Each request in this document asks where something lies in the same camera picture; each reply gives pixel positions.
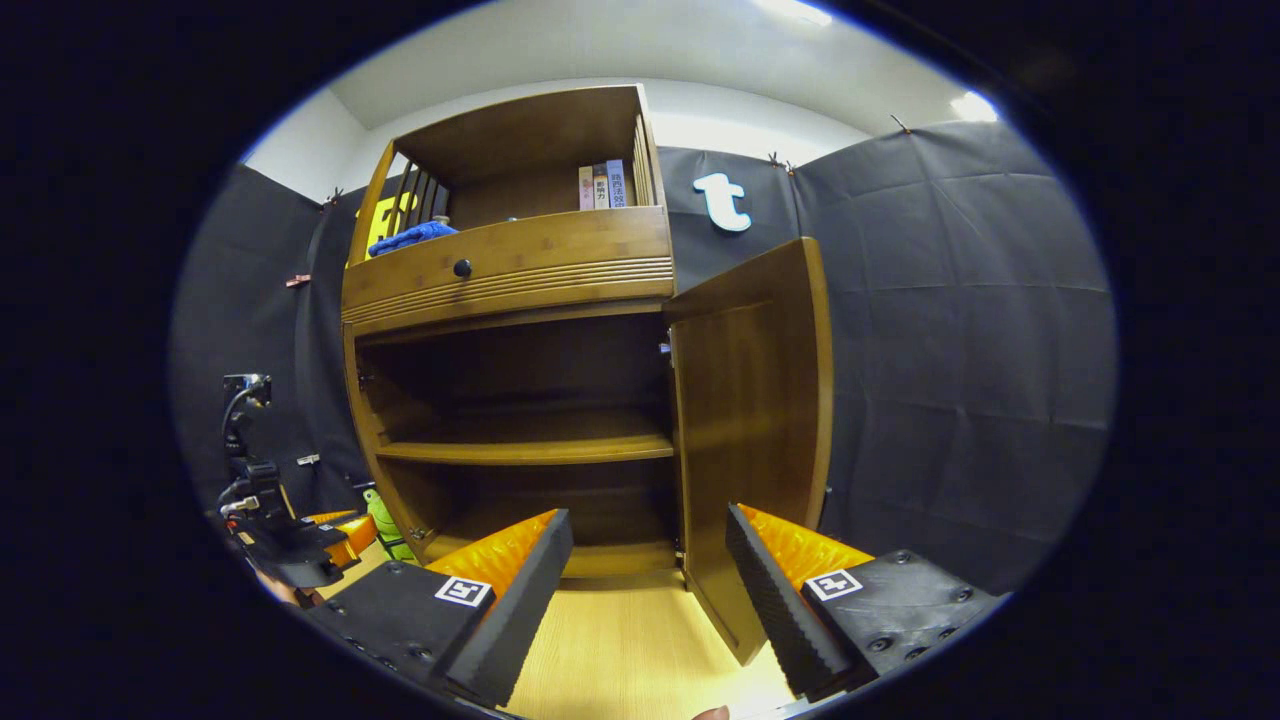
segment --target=book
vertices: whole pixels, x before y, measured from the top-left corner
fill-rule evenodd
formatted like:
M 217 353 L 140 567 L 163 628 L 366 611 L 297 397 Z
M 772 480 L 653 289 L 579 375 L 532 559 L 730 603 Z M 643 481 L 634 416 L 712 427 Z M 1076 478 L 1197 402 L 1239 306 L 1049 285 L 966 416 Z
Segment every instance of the book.
M 609 206 L 609 176 L 604 163 L 591 167 L 591 177 L 595 181 L 595 209 Z
M 627 183 L 622 179 L 622 160 L 609 160 L 604 167 L 609 172 L 609 208 L 626 208 Z
M 595 209 L 595 174 L 591 172 L 591 165 L 577 169 L 577 209 Z

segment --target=white ceiling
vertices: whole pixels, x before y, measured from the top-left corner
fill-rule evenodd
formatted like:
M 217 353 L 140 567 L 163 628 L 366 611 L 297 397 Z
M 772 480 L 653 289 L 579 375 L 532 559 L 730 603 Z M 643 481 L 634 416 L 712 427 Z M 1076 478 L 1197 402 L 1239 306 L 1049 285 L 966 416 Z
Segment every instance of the white ceiling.
M 428 27 L 332 90 L 374 129 L 477 92 L 566 78 L 718 85 L 869 135 L 956 119 L 964 88 L 838 15 L 826 27 L 754 0 L 500 0 Z

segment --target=cabinet door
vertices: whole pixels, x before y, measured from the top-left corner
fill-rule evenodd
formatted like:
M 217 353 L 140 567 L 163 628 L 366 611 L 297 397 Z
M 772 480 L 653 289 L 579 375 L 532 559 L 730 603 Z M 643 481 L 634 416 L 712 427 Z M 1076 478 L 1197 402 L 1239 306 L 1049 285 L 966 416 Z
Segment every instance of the cabinet door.
M 831 452 L 827 282 L 813 238 L 669 300 L 685 579 L 739 662 L 764 644 L 724 546 L 730 502 L 814 528 Z

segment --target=wooden floor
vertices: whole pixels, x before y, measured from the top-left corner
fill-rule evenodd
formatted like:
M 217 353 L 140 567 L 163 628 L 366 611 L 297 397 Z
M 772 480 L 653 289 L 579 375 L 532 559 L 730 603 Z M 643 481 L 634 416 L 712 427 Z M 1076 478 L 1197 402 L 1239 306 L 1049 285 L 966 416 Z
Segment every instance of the wooden floor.
M 333 597 L 385 561 L 378 543 Z M 678 571 L 630 580 L 563 580 L 503 710 L 534 720 L 689 720 L 728 705 L 744 717 L 792 702 L 768 644 L 739 666 Z

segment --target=blue towel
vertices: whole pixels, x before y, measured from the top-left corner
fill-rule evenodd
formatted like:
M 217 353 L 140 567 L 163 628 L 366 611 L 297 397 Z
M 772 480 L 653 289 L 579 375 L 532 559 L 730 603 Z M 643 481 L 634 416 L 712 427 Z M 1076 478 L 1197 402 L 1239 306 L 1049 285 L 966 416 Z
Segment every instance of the blue towel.
M 385 240 L 379 240 L 369 249 L 369 255 L 376 258 L 379 255 L 390 252 L 392 250 L 399 250 L 401 247 L 408 247 L 416 242 L 422 242 L 424 240 L 433 240 L 445 234 L 453 234 L 458 231 L 451 228 L 449 225 L 431 220 L 429 223 L 422 223 L 421 225 L 413 225 L 407 231 L 393 234 Z

